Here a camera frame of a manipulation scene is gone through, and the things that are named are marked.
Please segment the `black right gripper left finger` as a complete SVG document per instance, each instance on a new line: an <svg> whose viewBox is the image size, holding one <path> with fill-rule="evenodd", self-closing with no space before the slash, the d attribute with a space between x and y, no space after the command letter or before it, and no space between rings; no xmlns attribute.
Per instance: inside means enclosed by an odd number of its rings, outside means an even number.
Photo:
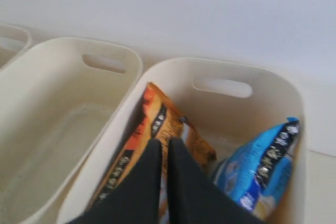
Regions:
<svg viewBox="0 0 336 224"><path fill-rule="evenodd" d="M70 223L158 223L162 144L150 139L126 178L101 203Z"/></svg>

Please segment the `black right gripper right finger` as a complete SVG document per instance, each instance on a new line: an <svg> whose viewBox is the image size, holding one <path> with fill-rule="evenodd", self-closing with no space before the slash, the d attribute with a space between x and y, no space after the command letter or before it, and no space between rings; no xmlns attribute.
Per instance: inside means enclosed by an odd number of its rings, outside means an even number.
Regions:
<svg viewBox="0 0 336 224"><path fill-rule="evenodd" d="M167 200L170 223L265 223L223 194L201 171L179 137L169 141Z"/></svg>

